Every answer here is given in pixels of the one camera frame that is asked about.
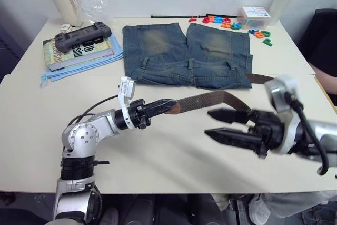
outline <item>floor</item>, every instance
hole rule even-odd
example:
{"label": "floor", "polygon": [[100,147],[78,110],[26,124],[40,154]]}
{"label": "floor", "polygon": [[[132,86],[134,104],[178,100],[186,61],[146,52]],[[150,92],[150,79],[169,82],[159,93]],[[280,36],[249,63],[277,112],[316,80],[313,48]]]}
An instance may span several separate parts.
{"label": "floor", "polygon": [[[16,200],[6,206],[4,201],[0,200],[0,208],[20,208],[26,209],[34,214],[44,218],[45,220],[51,220],[52,218],[52,208],[54,204],[54,194],[39,194],[39,193],[16,193]],[[321,222],[317,222],[315,220],[310,220],[312,217],[311,212],[307,212],[306,216],[308,217],[309,223],[308,225],[331,225],[337,224],[335,221],[335,215],[337,212],[337,202],[329,202],[326,206],[318,207],[321,209],[319,215],[321,217]],[[228,225],[236,225],[236,214],[235,211],[231,211],[230,209],[226,209],[224,212],[224,218],[226,224]],[[266,225],[305,225],[302,221],[301,214],[298,213],[294,216],[280,219],[273,215],[270,216],[268,223]]]}

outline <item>belt loop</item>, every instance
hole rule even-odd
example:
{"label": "belt loop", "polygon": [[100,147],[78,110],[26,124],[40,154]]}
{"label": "belt loop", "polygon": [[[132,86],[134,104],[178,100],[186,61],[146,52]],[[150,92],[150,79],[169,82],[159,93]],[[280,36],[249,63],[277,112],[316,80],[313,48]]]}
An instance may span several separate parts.
{"label": "belt loop", "polygon": [[142,63],[142,67],[141,67],[142,69],[145,69],[148,60],[150,60],[150,58],[148,58],[148,57],[144,58],[143,63]]}
{"label": "belt loop", "polygon": [[193,59],[189,59],[189,67],[188,67],[189,70],[192,70],[193,69]]}
{"label": "belt loop", "polygon": [[235,65],[231,64],[229,61],[227,61],[227,64],[231,68],[231,71],[235,71]]}

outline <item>jeans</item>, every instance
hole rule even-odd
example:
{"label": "jeans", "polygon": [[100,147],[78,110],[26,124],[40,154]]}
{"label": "jeans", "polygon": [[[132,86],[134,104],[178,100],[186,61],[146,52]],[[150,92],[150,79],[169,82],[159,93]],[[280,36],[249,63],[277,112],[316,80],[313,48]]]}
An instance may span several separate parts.
{"label": "jeans", "polygon": [[125,75],[138,84],[186,85],[205,89],[251,88],[249,34],[191,23],[123,28]]}

